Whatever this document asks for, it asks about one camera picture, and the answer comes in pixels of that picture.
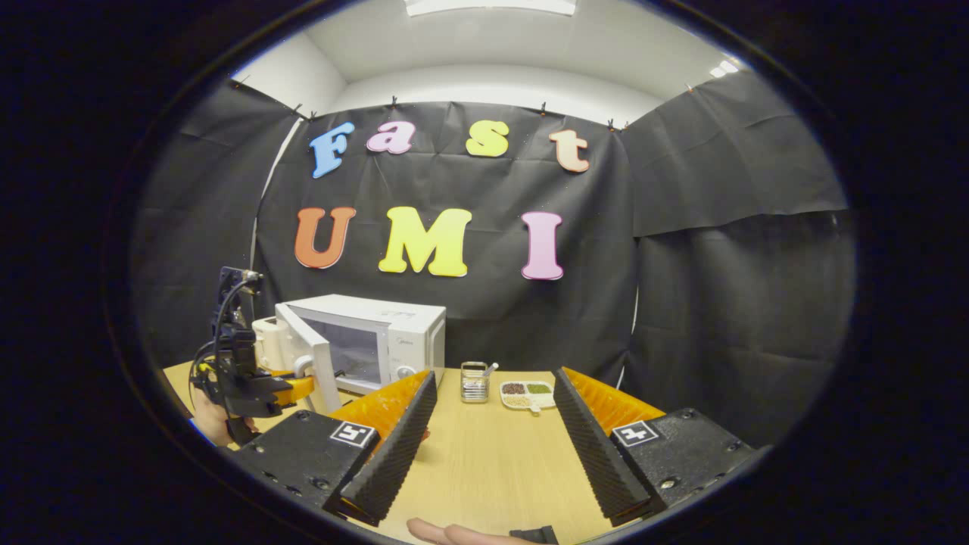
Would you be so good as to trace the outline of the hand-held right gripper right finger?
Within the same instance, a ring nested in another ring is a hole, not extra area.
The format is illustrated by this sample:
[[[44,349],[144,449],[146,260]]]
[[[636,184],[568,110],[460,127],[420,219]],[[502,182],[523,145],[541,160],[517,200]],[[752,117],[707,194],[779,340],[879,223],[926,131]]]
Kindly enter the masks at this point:
[[[756,454],[695,408],[664,412],[574,369],[554,376],[554,403],[612,525],[698,497]]]

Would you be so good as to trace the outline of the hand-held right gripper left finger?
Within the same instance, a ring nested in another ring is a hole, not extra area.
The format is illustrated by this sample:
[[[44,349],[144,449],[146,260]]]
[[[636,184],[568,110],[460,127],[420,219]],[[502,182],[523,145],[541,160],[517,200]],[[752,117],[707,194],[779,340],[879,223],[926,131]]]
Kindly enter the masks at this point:
[[[295,411],[227,456],[310,511],[378,525],[397,499],[437,400],[436,373],[423,370],[328,415]]]

